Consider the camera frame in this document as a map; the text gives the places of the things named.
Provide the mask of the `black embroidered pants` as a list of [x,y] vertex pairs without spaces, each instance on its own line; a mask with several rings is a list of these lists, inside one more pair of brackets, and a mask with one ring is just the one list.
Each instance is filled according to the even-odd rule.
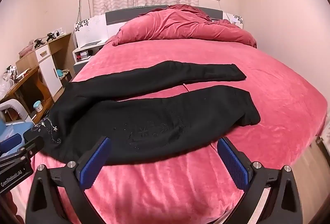
[[103,136],[107,164],[142,163],[195,150],[236,126],[261,120],[234,64],[165,61],[149,68],[71,82],[48,115],[24,133],[44,139],[44,153],[78,160]]

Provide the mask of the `white blue chair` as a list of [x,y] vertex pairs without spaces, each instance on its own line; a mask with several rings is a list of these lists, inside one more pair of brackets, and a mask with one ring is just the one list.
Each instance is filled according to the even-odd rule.
[[1,117],[1,157],[16,153],[25,145],[23,134],[34,127],[34,122],[22,104],[15,99],[1,103],[1,111],[16,111],[18,120],[6,121]]

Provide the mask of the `white teal cup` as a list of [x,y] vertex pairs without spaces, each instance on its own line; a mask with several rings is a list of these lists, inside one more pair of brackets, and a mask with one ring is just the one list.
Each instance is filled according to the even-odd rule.
[[36,101],[33,105],[33,108],[37,113],[42,112],[42,110],[43,110],[42,102],[41,101]]

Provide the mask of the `wooden white cabinet desk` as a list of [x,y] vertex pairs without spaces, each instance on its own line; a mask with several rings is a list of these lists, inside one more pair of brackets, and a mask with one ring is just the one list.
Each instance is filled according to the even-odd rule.
[[[22,57],[16,67],[24,77],[13,85],[1,102],[18,100],[32,121],[38,123],[75,76],[73,50],[73,35],[69,33]],[[42,102],[42,112],[34,110],[36,101]]]

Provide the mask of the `white bedside table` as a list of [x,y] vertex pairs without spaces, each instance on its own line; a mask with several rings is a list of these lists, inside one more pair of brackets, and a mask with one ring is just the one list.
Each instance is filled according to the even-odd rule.
[[73,69],[75,74],[78,74],[81,69],[90,61],[91,57],[96,55],[105,45],[102,40],[94,41],[80,48],[73,50],[74,65]]

